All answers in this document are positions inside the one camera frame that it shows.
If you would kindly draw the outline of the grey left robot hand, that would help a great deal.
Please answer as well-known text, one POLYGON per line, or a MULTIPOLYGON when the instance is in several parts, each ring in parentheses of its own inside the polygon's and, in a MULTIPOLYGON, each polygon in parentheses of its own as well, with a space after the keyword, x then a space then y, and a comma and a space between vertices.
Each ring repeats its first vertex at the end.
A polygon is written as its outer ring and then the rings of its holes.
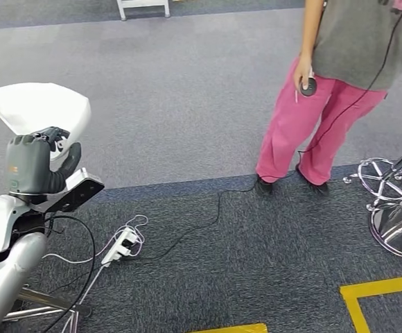
POLYGON ((6 149, 6 181, 11 194, 57 194, 66 188, 82 156, 82 145, 75 142, 57 170, 51 170, 51 151, 65 130, 48 127, 11 139, 6 149))

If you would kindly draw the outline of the person's hand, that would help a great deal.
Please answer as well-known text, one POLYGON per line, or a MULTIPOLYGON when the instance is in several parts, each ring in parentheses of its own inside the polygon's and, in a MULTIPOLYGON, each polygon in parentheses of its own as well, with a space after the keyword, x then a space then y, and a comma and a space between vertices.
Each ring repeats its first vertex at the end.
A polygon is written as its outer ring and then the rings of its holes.
POLYGON ((293 72, 293 83, 299 93, 303 96, 312 96, 316 91, 316 81, 313 77, 312 56, 301 53, 293 72))

